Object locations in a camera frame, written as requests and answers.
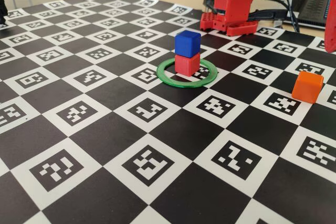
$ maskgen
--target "stacked cubes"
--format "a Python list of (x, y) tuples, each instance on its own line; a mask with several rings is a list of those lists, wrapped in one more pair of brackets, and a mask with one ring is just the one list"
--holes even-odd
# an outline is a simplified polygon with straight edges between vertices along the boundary
[(201, 35), (183, 31), (175, 36), (175, 71), (192, 76), (200, 68)]

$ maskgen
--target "red 3d-printed part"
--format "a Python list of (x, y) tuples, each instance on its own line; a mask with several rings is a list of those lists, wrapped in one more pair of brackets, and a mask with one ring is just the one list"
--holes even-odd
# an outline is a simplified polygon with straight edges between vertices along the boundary
[(324, 47), (327, 52), (334, 52), (336, 50), (336, 0), (330, 2), (325, 26)]

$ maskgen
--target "red cube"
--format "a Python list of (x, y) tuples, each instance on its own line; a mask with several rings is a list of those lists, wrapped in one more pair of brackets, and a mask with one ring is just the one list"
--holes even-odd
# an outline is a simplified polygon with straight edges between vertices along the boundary
[(200, 68), (200, 53), (191, 58), (175, 55), (175, 71), (185, 76), (192, 76)]

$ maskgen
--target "checkerboard mat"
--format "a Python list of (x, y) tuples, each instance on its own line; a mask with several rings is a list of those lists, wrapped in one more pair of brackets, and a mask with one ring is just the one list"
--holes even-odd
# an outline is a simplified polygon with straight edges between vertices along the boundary
[[(259, 27), (199, 31), (158, 0), (61, 0), (0, 27), (1, 223), (334, 223), (336, 55)], [(202, 35), (205, 87), (163, 84), (174, 36)], [(324, 76), (316, 104), (291, 92)], [(175, 80), (191, 77), (174, 67)]]

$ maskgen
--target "orange cube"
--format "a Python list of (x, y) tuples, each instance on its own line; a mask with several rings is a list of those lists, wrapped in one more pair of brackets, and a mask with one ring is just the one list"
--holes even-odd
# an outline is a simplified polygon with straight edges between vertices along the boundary
[(322, 86), (323, 76), (302, 71), (296, 79), (292, 97), (303, 102), (315, 103)]

